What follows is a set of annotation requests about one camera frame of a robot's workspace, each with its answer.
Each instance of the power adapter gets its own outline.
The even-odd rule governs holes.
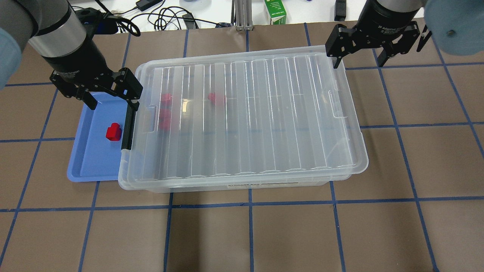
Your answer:
[[[136,2],[136,7],[138,7],[138,9],[141,11],[145,11],[161,1],[163,0],[140,0]]]

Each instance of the blue plastic tray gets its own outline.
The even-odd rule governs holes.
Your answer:
[[[111,123],[118,123],[124,132],[127,104],[107,93],[93,93],[96,110],[82,108],[76,139],[72,148],[67,177],[74,182],[112,181],[118,179],[121,161],[121,140],[106,139]]]

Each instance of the green and white carton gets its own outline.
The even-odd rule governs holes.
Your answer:
[[[264,0],[266,3],[267,17],[271,25],[285,25],[287,13],[282,0]]]

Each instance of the transparent lid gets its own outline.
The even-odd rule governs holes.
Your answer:
[[[125,189],[341,180],[368,165],[343,65],[324,46],[138,67]]]

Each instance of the red object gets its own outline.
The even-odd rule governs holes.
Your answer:
[[[225,105],[225,101],[226,101],[226,97],[224,95],[224,97],[222,98],[222,96],[220,95],[216,95],[214,92],[211,92],[209,93],[208,97],[207,97],[211,102],[212,104],[216,105],[216,106],[222,106],[222,105]]]
[[[164,93],[161,95],[161,104],[164,105],[164,106],[171,106],[171,98],[173,96],[171,95],[171,93]]]
[[[121,140],[121,128],[118,123],[112,123],[111,126],[107,128],[106,138],[110,141]]]
[[[158,127],[162,130],[169,131],[170,126],[171,126],[171,111],[167,108],[161,108]]]

